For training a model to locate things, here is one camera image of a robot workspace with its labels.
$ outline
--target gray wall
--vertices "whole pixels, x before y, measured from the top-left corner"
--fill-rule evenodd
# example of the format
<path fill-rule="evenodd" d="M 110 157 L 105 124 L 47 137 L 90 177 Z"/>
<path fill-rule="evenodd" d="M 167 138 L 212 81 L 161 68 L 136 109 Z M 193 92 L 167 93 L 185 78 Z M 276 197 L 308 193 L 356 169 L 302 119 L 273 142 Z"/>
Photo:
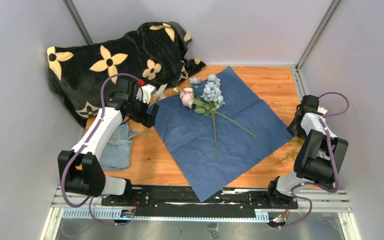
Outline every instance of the gray wall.
<path fill-rule="evenodd" d="M 74 0 L 94 43 L 144 22 L 174 21 L 188 56 L 212 65 L 296 64 L 331 0 Z"/>
<path fill-rule="evenodd" d="M 349 97 L 349 111 L 328 120 L 349 141 L 340 179 L 362 239 L 384 239 L 384 1 L 344 0 L 302 72 L 310 94 Z M 344 107 L 339 98 L 321 104 Z"/>
<path fill-rule="evenodd" d="M 81 133 L 48 89 L 46 49 L 83 43 L 62 1 L 0 1 L 0 239 L 40 236 L 57 155 Z"/>

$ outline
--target wooden tabletop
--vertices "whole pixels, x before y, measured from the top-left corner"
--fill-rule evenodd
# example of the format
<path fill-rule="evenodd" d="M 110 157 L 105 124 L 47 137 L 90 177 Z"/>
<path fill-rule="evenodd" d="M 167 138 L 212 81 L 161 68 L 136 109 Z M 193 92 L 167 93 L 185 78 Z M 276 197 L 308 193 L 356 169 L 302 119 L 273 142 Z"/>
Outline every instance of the wooden tabletop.
<path fill-rule="evenodd" d="M 194 77 L 205 80 L 209 74 L 217 74 L 225 68 L 225 66 L 207 66 Z M 300 101 L 289 67 L 233 66 L 232 68 L 286 125 L 291 123 Z M 186 80 L 179 87 L 188 86 L 189 81 Z M 177 94 L 173 89 L 167 91 L 169 95 Z M 85 132 L 94 120 L 93 117 L 87 121 Z M 124 171 L 106 171 L 106 175 L 130 179 L 132 184 L 189 185 L 154 127 L 146 128 L 133 121 L 129 121 L 129 127 L 133 131 L 139 131 L 139 135 L 132 139 L 131 167 Z M 266 188 L 275 177 L 285 175 L 293 169 L 292 157 L 282 159 L 287 153 L 299 149 L 298 143 L 288 142 L 227 186 Z"/>

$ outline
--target folded light blue fabric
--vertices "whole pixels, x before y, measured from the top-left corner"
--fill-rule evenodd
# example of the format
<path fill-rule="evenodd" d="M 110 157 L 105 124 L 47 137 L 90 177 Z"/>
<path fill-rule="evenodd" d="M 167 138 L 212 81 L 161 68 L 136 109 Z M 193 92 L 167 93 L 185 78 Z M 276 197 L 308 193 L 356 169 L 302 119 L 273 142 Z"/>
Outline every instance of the folded light blue fabric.
<path fill-rule="evenodd" d="M 285 123 L 231 67 L 216 75 L 220 78 L 220 90 L 226 103 L 218 111 L 257 138 L 217 115 L 216 159 L 211 115 L 195 113 L 193 109 L 184 107 L 179 96 L 174 95 L 158 102 L 159 110 L 155 119 L 157 133 L 201 202 L 293 137 L 286 130 Z M 205 84 L 206 81 L 199 85 L 201 92 Z"/>
<path fill-rule="evenodd" d="M 100 156 L 99 163 L 102 169 L 123 171 L 130 167 L 133 143 L 130 139 L 138 134 L 137 131 L 130 131 L 128 124 L 118 126 L 109 137 Z"/>

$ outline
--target floral pattern blanket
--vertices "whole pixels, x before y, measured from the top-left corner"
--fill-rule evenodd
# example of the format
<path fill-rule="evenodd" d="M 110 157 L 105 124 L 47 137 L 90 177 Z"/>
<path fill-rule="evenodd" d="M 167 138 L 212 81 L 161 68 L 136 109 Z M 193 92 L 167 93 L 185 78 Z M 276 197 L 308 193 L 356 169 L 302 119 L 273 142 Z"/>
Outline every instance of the floral pattern blanket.
<path fill-rule="evenodd" d="M 189 34 L 176 22 L 146 22 L 122 38 L 76 47 L 49 47 L 49 88 L 63 98 L 74 118 L 84 126 L 101 106 L 100 90 L 109 76 L 127 73 L 157 88 L 174 87 L 196 74 L 205 63 L 185 59 Z M 107 83 L 111 96 L 121 76 Z"/>

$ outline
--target pink rose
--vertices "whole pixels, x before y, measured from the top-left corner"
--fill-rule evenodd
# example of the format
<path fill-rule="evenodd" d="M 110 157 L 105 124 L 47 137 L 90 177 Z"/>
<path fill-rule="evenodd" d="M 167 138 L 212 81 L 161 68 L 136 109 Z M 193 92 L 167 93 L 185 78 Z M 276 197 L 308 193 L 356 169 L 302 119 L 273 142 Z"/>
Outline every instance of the pink rose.
<path fill-rule="evenodd" d="M 180 99 L 183 106 L 191 109 L 194 103 L 194 90 L 190 87 L 184 88 L 180 93 Z"/>

